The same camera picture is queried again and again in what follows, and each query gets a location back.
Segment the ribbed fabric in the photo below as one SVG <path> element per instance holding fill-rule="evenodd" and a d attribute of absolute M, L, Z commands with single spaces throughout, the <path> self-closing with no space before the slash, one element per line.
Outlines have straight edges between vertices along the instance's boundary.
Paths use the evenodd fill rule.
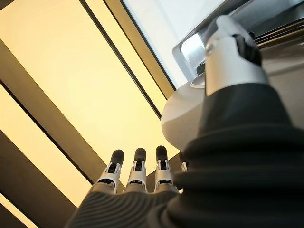
<path fill-rule="evenodd" d="M 129 192 L 112 195 L 92 192 L 86 196 L 67 227 L 69 228 L 145 228 L 151 209 L 167 203 L 175 192 L 146 194 Z"/>

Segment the white surface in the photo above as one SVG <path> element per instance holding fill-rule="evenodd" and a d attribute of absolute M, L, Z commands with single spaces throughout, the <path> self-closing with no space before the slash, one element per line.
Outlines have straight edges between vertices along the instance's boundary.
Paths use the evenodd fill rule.
<path fill-rule="evenodd" d="M 176 88 L 187 82 L 172 49 L 224 0 L 124 0 Z"/>

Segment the robotic finger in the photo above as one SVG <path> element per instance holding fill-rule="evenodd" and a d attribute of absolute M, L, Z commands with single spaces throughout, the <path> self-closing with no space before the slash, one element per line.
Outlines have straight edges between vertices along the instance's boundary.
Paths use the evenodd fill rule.
<path fill-rule="evenodd" d="M 124 152 L 116 150 L 113 152 L 109 165 L 105 168 L 96 184 L 101 183 L 104 192 L 117 192 L 120 171 L 124 161 Z"/>
<path fill-rule="evenodd" d="M 173 185 L 172 172 L 168 163 L 167 149 L 164 146 L 158 146 L 156 148 L 156 161 L 154 193 L 162 191 L 177 192 L 177 188 Z"/>
<path fill-rule="evenodd" d="M 127 192 L 147 192 L 146 150 L 138 148 L 135 151 L 133 166 L 130 171 L 128 183 L 123 190 Z"/>

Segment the glowing ceiling panel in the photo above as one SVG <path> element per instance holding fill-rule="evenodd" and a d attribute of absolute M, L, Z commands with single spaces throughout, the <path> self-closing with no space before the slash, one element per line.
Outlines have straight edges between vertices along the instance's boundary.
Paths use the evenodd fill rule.
<path fill-rule="evenodd" d="M 165 98 L 103 1 L 96 3 L 102 6 L 102 25 L 162 111 Z M 104 162 L 116 149 L 125 152 L 123 184 L 136 148 L 147 150 L 147 174 L 155 169 L 158 145 L 167 147 L 169 158 L 177 154 L 162 135 L 160 120 L 79 1 L 16 0 L 0 19 L 5 23 L 0 38 Z"/>

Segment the white robotic joint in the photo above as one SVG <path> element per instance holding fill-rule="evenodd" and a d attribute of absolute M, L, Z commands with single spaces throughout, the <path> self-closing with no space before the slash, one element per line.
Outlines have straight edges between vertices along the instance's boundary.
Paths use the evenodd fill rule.
<path fill-rule="evenodd" d="M 106 180 L 110 180 L 114 183 L 114 193 L 117 192 L 117 186 L 119 184 L 121 166 L 119 163 L 113 164 L 112 162 L 105 168 L 100 178 L 97 180 L 98 182 L 108 183 Z"/>

